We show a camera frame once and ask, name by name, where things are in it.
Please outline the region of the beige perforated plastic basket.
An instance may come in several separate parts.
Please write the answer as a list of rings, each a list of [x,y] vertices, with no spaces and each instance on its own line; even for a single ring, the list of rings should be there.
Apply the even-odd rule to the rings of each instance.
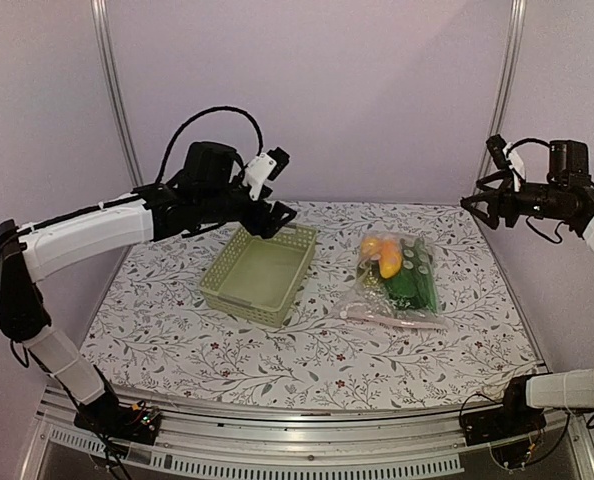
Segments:
[[[314,257],[317,233],[291,223],[264,240],[237,229],[199,283],[207,305],[280,327]]]

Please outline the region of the yellow lemon toy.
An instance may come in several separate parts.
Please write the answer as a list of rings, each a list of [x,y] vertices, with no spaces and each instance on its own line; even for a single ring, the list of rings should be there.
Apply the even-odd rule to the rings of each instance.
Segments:
[[[365,237],[361,242],[360,251],[361,255],[366,257],[378,255],[381,252],[381,239],[374,236]]]

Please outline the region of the green cucumber toy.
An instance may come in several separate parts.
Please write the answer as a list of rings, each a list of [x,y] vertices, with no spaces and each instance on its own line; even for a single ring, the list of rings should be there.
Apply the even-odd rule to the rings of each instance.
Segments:
[[[434,282],[432,255],[428,250],[428,246],[423,238],[418,238],[416,241],[416,252],[418,255],[418,290],[423,297],[426,309],[433,314],[438,312],[437,308],[437,294]]]

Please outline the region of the clear zip top bag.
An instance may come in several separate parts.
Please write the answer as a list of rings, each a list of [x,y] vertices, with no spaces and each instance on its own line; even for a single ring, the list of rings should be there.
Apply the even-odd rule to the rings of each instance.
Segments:
[[[371,230],[360,242],[355,281],[333,315],[396,328],[445,330],[434,269],[430,240]]]

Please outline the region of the bok choy toy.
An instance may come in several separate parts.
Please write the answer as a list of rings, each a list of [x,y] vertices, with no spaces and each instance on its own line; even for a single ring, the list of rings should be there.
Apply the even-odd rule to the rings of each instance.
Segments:
[[[422,306],[414,274],[401,274],[383,282],[388,299],[393,308],[399,311],[418,310]]]

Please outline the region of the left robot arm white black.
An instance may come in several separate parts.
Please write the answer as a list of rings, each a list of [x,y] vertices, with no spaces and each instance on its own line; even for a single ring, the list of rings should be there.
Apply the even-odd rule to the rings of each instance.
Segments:
[[[243,161],[233,147],[194,142],[169,180],[134,188],[116,199],[36,223],[0,224],[0,332],[72,396],[76,407],[105,434],[125,426],[120,404],[104,375],[59,329],[42,289],[74,276],[98,257],[176,236],[193,237],[238,223],[269,239],[296,215],[272,202],[269,183],[288,166],[276,147]]]

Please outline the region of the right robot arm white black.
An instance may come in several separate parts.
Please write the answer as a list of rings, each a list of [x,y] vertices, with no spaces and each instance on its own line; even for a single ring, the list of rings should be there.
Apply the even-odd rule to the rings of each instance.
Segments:
[[[548,170],[544,181],[532,182],[518,150],[535,141],[533,137],[515,142],[500,135],[489,137],[486,148],[496,170],[477,180],[476,194],[463,198],[461,206],[491,229],[511,228],[521,218],[553,220],[566,226],[594,255],[594,180],[587,145],[568,139],[542,141],[548,151]],[[470,445],[495,442],[544,428],[549,409],[594,413],[594,367],[514,377],[500,404],[464,414],[460,426]]]

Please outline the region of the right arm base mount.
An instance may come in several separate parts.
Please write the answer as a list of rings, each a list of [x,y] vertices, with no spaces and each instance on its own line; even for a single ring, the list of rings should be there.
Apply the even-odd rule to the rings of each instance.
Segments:
[[[491,401],[493,407],[466,412],[467,403],[477,397]],[[542,410],[517,411],[479,392],[463,402],[458,423],[467,446],[488,445],[493,461],[506,470],[528,466],[543,440],[547,425]]]

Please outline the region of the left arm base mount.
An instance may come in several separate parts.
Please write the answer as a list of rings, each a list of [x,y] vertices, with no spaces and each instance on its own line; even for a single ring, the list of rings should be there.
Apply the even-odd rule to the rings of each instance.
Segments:
[[[144,445],[154,445],[161,425],[161,410],[139,401],[122,405],[111,393],[105,393],[92,403],[79,404],[74,425],[80,429]]]

